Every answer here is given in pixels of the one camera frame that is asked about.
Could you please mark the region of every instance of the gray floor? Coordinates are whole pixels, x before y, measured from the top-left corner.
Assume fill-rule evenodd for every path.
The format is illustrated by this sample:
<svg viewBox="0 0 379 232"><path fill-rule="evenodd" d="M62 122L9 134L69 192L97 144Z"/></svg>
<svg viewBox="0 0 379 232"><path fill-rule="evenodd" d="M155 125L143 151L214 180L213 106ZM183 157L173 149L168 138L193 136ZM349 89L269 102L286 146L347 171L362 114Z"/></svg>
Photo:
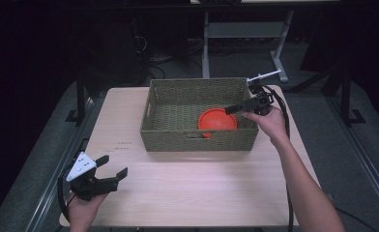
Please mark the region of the gray floor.
<svg viewBox="0 0 379 232"><path fill-rule="evenodd" d="M239 52L226 56L211 56L211 76L251 77L274 70L269 51L276 46L272 43L243 42ZM313 76L315 72L300 71L300 64L306 50L305 43L287 43L281 61L289 81L280 83L276 76L269 77L264 84L279 85L282 89L295 86ZM201 56L191 59L201 64ZM202 72L193 62L177 61L158 66L166 78L199 78ZM152 70L155 77L161 77L158 70ZM358 218L363 219L379 231L379 196L367 178L357 150L352 146L346 130L335 116L334 105L339 101L337 94L325 98L320 93L324 81L319 81L298 94L285 94L296 121L307 152L325 192L331 195L335 205ZM73 146L81 144L81 138L88 138L93 130L105 93L95 98L88 110L88 118L82 127L65 122L70 110L76 108L74 84L69 87L56 109L28 161L24 165L10 193L0 208L0 231L55 231L59 228L58 207L55 192L45 192L52 175L62 168L63 154L72 153ZM356 134L379 171L379 115L370 104L366 93L352 84L351 108L359 109L366 124L354 125L350 130ZM78 140L72 142L74 135ZM348 231L370 231L346 215L341 216ZM135 231L136 228L92 228L91 231ZM286 231L286 227L263 228L264 231ZM195 228L145 228L144 231L195 231ZM198 231L254 231L253 228L200 228Z"/></svg>

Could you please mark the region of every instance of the person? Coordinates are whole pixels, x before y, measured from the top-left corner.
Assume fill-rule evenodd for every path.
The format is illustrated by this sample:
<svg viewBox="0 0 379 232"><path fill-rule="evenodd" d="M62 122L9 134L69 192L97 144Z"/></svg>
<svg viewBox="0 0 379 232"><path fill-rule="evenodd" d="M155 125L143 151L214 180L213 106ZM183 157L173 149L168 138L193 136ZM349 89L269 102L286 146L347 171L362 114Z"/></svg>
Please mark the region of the person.
<svg viewBox="0 0 379 232"><path fill-rule="evenodd" d="M243 116L257 123L271 139L279 153L283 174L292 206L304 231L345 231L343 223L329 198L307 172L301 158L286 133L282 112L271 106L266 116L243 112ZM106 198L100 195L92 201L77 197L69 204L71 232L84 232L93 222L97 210Z"/></svg>

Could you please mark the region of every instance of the green woven basket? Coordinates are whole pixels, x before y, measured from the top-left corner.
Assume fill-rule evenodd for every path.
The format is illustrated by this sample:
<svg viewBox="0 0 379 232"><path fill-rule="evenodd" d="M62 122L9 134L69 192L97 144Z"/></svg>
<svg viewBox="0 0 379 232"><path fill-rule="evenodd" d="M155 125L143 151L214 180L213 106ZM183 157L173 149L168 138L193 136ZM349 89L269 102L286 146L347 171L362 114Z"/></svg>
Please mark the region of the green woven basket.
<svg viewBox="0 0 379 232"><path fill-rule="evenodd" d="M234 114L236 130L197 127L205 110L249 98L245 78L152 80L140 129L145 148L148 152L250 151L258 127L240 113Z"/></svg>

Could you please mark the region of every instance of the person's left hand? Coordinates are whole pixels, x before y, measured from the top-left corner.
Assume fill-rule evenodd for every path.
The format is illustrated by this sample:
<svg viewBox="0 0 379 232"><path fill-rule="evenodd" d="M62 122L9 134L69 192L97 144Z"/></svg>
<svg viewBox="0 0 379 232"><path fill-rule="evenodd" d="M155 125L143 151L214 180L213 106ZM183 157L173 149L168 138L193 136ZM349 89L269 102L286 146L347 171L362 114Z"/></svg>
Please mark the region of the person's left hand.
<svg viewBox="0 0 379 232"><path fill-rule="evenodd" d="M71 192L69 199L72 200L68 203L70 231L88 231L94 218L96 218L100 205L107 196L108 193L98 195L90 201L85 201L74 196L74 193Z"/></svg>

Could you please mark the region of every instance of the dark background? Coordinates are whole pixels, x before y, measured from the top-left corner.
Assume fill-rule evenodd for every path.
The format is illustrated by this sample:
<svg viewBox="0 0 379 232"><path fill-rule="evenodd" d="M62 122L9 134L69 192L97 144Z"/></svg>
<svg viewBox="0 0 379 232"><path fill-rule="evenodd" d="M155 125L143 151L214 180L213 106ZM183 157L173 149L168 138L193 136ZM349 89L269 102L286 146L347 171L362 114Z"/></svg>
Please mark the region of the dark background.
<svg viewBox="0 0 379 232"><path fill-rule="evenodd" d="M379 1L364 3L318 14L296 11L288 38L310 42L305 70L322 72L342 55L348 57L353 80L379 112ZM146 78L145 60L134 51L134 29L178 56L186 55L188 37L202 36L200 13L145 14L151 28L131 27L132 16L68 11L57 2L0 1L0 205L78 76L91 95ZM314 20L308 23L308 17Z"/></svg>

